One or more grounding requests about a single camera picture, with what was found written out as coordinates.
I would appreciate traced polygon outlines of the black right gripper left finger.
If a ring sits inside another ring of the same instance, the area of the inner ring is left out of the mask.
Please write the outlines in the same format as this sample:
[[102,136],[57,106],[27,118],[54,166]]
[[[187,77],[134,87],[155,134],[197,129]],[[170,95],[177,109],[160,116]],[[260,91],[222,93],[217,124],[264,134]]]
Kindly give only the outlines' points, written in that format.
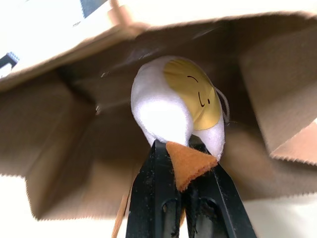
[[179,238],[180,218],[172,162],[156,140],[133,182],[125,238]]

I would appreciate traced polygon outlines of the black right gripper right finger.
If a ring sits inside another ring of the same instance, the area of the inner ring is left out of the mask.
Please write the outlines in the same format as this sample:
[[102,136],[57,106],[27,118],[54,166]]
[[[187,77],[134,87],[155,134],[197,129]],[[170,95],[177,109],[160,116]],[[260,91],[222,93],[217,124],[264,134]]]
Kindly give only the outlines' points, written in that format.
[[257,238],[236,186],[217,164],[182,194],[189,238]]

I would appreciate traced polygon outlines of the white egg plush toy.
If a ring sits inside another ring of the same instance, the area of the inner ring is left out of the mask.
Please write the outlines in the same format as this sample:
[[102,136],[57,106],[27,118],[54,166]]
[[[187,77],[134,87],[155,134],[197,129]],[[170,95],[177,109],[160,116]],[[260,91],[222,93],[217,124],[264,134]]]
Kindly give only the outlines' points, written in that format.
[[229,103],[193,61],[163,56],[141,66],[132,84],[131,111],[150,145],[165,144],[177,190],[185,191],[220,161]]

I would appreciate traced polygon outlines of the brown paper bag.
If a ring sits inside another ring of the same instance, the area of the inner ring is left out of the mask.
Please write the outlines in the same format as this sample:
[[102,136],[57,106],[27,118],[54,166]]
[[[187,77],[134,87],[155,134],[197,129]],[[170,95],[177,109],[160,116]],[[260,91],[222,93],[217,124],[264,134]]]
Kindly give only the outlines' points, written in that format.
[[0,238],[125,238],[150,145],[134,78],[196,63],[227,98],[220,164],[257,238],[317,238],[317,0],[0,0]]

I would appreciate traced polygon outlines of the black object with ridged top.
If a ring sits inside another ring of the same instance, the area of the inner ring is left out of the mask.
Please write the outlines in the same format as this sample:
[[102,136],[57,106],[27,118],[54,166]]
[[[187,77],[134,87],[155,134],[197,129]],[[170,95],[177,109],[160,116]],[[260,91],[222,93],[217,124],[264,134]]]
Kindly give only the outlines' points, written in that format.
[[0,58],[0,69],[5,67],[7,64],[13,68],[17,65],[19,60],[20,58],[14,52],[8,52],[2,58]]

